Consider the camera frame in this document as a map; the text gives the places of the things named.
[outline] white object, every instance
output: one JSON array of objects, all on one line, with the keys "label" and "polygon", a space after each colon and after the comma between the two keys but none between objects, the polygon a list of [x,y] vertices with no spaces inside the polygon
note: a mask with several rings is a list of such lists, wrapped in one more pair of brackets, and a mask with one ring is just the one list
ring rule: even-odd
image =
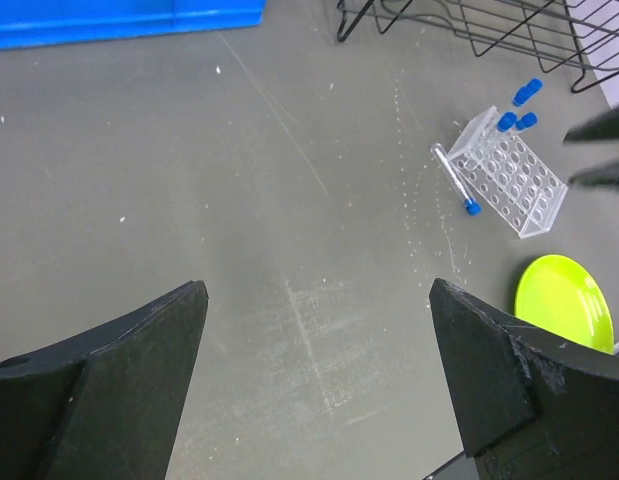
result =
[{"label": "white object", "polygon": [[551,229],[567,186],[512,129],[498,133],[496,107],[465,127],[447,158],[456,171],[518,233],[520,238]]}]

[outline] blue test tube cap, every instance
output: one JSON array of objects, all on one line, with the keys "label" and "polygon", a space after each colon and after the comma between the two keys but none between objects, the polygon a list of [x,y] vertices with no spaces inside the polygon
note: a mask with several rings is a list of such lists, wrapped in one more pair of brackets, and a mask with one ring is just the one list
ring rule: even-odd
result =
[{"label": "blue test tube cap", "polygon": [[542,80],[540,80],[539,78],[531,79],[531,81],[527,84],[527,88],[533,92],[533,95],[535,95],[542,88]]},{"label": "blue test tube cap", "polygon": [[536,92],[534,92],[527,85],[525,85],[520,90],[518,90],[518,93],[516,93],[515,97],[513,97],[511,103],[513,103],[514,107],[522,107],[525,103],[527,103],[527,100],[529,100],[534,93]]},{"label": "blue test tube cap", "polygon": [[538,115],[533,112],[526,113],[520,120],[516,122],[516,130],[526,130],[538,123]]},{"label": "blue test tube cap", "polygon": [[478,205],[478,202],[475,200],[465,200],[465,210],[467,210],[469,215],[474,217],[482,211],[482,208],[480,208],[480,205]]},{"label": "blue test tube cap", "polygon": [[506,132],[507,130],[509,130],[511,127],[513,127],[516,124],[517,120],[518,120],[518,117],[516,117],[515,113],[507,112],[502,117],[500,117],[500,120],[498,120],[498,124],[496,125],[496,128],[498,129],[499,132]]}]

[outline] gray table surface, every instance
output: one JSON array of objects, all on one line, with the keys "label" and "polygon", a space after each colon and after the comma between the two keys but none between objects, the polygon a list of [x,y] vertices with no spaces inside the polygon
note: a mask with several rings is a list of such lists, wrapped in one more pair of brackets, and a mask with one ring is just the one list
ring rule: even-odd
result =
[{"label": "gray table surface", "polygon": [[[0,360],[205,280],[169,479],[417,479],[451,458],[435,277],[510,309],[530,259],[569,255],[619,334],[619,196],[569,192],[551,232],[519,240],[489,209],[469,218],[429,154],[535,61],[368,19],[336,45],[334,3],[0,53]],[[542,77],[526,135],[563,179],[619,156],[561,145],[606,105],[569,94],[574,75]]]}]

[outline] test tube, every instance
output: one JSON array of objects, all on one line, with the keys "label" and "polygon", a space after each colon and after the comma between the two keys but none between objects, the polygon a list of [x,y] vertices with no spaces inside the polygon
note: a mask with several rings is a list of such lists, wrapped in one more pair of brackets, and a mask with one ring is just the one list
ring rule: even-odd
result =
[{"label": "test tube", "polygon": [[438,159],[440,167],[443,169],[445,175],[451,182],[451,187],[462,201],[467,213],[472,216],[478,215],[482,210],[480,205],[478,205],[476,199],[473,195],[471,195],[471,191],[462,177],[458,175],[456,170],[449,163],[449,160],[447,159],[447,152],[445,152],[444,148],[442,148],[442,145],[436,143],[431,146],[430,150],[431,153],[433,153],[433,155]]},{"label": "test tube", "polygon": [[527,85],[523,85],[520,90],[516,92],[511,103],[514,107],[522,107],[527,101],[533,97],[542,88],[542,80],[539,78],[532,78]]},{"label": "test tube", "polygon": [[527,128],[533,127],[536,123],[538,123],[538,116],[533,112],[529,112],[516,122],[516,130],[522,132]]}]

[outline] blue container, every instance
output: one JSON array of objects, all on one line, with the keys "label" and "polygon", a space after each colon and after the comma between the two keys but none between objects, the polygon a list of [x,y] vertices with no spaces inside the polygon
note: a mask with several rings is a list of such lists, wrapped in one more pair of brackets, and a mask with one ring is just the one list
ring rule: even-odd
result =
[{"label": "blue container", "polygon": [[266,0],[0,0],[0,49],[258,25]]}]

